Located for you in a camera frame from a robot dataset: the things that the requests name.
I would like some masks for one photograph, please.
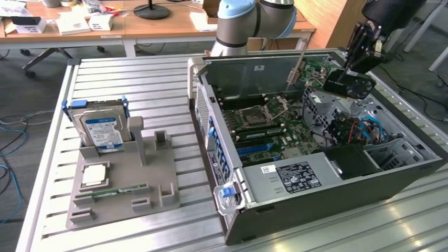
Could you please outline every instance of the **red cable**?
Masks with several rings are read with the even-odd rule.
[[[348,143],[352,141],[352,134],[353,134],[353,127],[354,127],[356,122],[352,124],[352,129],[349,130],[349,136],[348,136]]]

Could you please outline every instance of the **desk lamp base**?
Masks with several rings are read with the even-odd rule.
[[[162,19],[169,16],[169,9],[160,5],[153,5],[152,9],[148,4],[138,5],[133,9],[133,13],[136,16],[144,19]]]

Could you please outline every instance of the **blue cable on floor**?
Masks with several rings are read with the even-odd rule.
[[[0,154],[1,156],[5,156],[5,155],[9,155],[12,152],[14,152],[20,147],[22,147],[22,145],[25,144],[26,139],[28,139],[28,134],[22,130],[12,130],[12,129],[8,129],[8,128],[1,127],[1,126],[0,126],[0,130],[12,131],[12,132],[20,132],[22,134],[22,141],[18,144],[18,146],[16,148],[13,148],[13,150],[9,151],[9,152],[6,152],[5,154],[2,154],[2,155]]]
[[[16,209],[16,211],[8,216],[8,218],[5,218],[5,219],[2,220],[2,222],[0,222],[0,226],[1,226],[1,224],[2,224],[4,222],[6,222],[6,221],[8,221],[8,220],[17,214],[17,212],[20,211],[20,208],[21,208],[21,195],[20,195],[18,183],[17,183],[17,178],[16,178],[14,173],[12,172],[12,170],[9,169],[9,167],[6,167],[6,166],[4,166],[4,165],[0,165],[0,167],[2,167],[2,168],[6,170],[6,172],[10,173],[12,180],[13,180],[13,184],[14,184],[14,186],[16,186],[16,190],[17,190],[17,198],[18,198],[18,206],[17,206],[17,209]]]

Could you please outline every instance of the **small box on desk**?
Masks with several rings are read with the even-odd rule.
[[[100,15],[90,17],[89,27],[92,30],[112,30],[112,26],[112,15]]]
[[[217,8],[218,0],[204,0],[202,13],[205,15],[206,23],[209,25],[217,24]]]
[[[65,16],[56,20],[58,33],[69,35],[76,33],[88,33],[90,31],[89,25],[84,17]]]
[[[42,33],[46,22],[40,17],[10,17],[17,33]]]

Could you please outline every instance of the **chair wheel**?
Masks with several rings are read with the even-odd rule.
[[[105,49],[102,46],[97,46],[96,49],[98,50],[98,52],[104,53],[105,52]]]
[[[21,53],[21,55],[25,55],[25,56],[30,55],[30,52],[26,49],[20,49],[20,53]]]
[[[25,71],[25,76],[30,79],[33,79],[36,77],[36,73],[32,71]]]

